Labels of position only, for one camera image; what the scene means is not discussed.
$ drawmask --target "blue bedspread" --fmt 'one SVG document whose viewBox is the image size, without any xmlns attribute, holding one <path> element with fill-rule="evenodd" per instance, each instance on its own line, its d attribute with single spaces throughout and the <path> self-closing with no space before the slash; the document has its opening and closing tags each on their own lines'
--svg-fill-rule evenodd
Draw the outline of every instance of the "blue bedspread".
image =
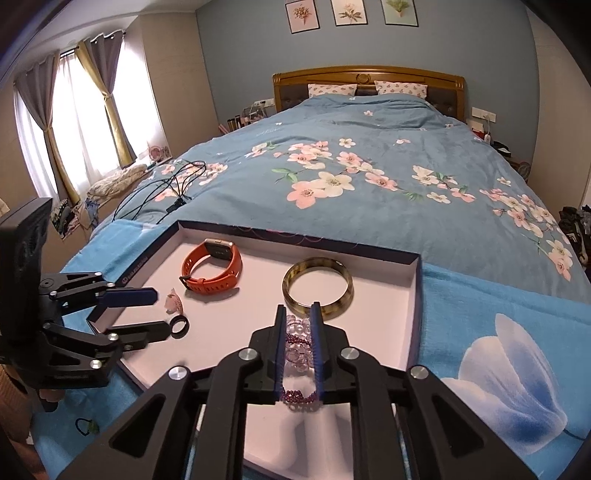
<svg viewBox="0 0 591 480">
<path fill-rule="evenodd" d="M 100 270 L 114 281 L 163 231 L 118 220 L 64 270 Z M 591 426 L 591 306 L 428 264 L 423 289 L 421 363 L 444 378 L 541 479 L 555 480 L 581 445 L 573 436 L 585 437 Z M 88 312 L 68 315 L 66 326 L 90 331 Z M 36 415 L 33 438 L 50 478 L 93 440 L 75 430 L 76 418 L 94 419 L 104 429 L 136 397 L 115 374 L 106 388 L 68 391 L 56 412 Z M 261 478 L 245 472 L 246 480 Z"/>
<path fill-rule="evenodd" d="M 419 98 L 317 96 L 193 147 L 144 184 L 173 175 L 183 159 L 207 162 L 207 172 L 189 187 L 192 201 L 163 223 L 202 220 L 418 252 L 453 271 L 591 303 L 591 285 L 540 199 L 465 124 Z M 163 191 L 138 220 L 156 223 L 175 200 Z"/>
</svg>

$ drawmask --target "orange watch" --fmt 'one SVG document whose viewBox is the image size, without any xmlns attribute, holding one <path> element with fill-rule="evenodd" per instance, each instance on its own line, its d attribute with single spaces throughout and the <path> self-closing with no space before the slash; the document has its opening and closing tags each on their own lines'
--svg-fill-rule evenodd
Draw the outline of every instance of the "orange watch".
<svg viewBox="0 0 591 480">
<path fill-rule="evenodd" d="M 228 260 L 230 264 L 217 277 L 210 279 L 193 278 L 191 271 L 199 260 L 211 255 L 213 258 Z M 181 267 L 181 276 L 178 278 L 185 288 L 193 290 L 201 295 L 214 295 L 221 291 L 234 288 L 238 283 L 238 274 L 242 270 L 242 257 L 238 247 L 233 242 L 206 238 L 195 250 L 188 254 Z"/>
</svg>

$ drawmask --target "white tray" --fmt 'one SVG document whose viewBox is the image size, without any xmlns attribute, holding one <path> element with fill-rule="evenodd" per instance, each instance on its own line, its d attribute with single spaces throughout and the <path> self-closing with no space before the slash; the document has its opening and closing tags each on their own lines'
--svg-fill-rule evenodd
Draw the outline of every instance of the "white tray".
<svg viewBox="0 0 591 480">
<path fill-rule="evenodd" d="M 205 238 L 232 241 L 240 249 L 243 270 L 234 290 L 202 297 L 187 291 L 178 276 L 187 254 Z M 281 282 L 294 263 L 324 256 L 342 262 L 353 275 L 351 306 L 330 321 L 344 329 L 349 343 L 389 367 L 406 369 L 416 360 L 421 320 L 420 257 L 367 245 L 354 245 L 278 232 L 238 229 L 196 222 L 177 222 L 130 266 L 118 286 L 154 287 L 159 300 L 153 306 L 95 309 L 89 316 L 103 332 L 112 325 L 170 318 L 164 308 L 174 288 L 190 322 L 179 340 L 152 343 L 126 353 L 124 370 L 142 388 L 150 387 L 173 365 L 200 370 L 248 346 L 254 330 L 273 323 L 283 304 Z M 211 277 L 224 262 L 205 259 L 199 277 Z M 292 296 L 311 304 L 330 303 L 345 291 L 338 274 L 313 271 L 300 277 Z M 314 390 L 313 372 L 296 376 L 286 368 L 286 390 Z M 275 406 L 248 407 L 245 464 L 274 478 L 293 480 L 350 480 L 353 478 L 349 405 L 316 405 L 307 412 Z"/>
</svg>

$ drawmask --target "floral duvet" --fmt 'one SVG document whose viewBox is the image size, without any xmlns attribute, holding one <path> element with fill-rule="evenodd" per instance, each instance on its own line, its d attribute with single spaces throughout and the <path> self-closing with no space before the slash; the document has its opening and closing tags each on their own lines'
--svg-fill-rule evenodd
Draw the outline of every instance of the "floral duvet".
<svg viewBox="0 0 591 480">
<path fill-rule="evenodd" d="M 165 223 L 202 220 L 418 252 L 452 271 L 591 303 L 591 285 L 541 200 L 465 124 L 420 98 L 316 96 L 197 145 L 151 178 L 174 174 L 184 160 L 203 160 L 207 171 L 188 189 L 192 201 Z M 157 221 L 175 199 L 173 189 L 163 191 L 138 219 Z"/>
</svg>

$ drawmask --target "ceiling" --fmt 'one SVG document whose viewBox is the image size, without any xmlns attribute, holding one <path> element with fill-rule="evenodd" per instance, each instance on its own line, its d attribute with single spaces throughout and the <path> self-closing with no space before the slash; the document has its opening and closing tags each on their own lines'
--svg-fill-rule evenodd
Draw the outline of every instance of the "ceiling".
<svg viewBox="0 0 591 480">
<path fill-rule="evenodd" d="M 210 0 L 72 0 L 31 40 L 17 68 L 28 68 L 54 50 L 85 37 L 125 29 L 140 13 L 194 12 Z"/>
</svg>

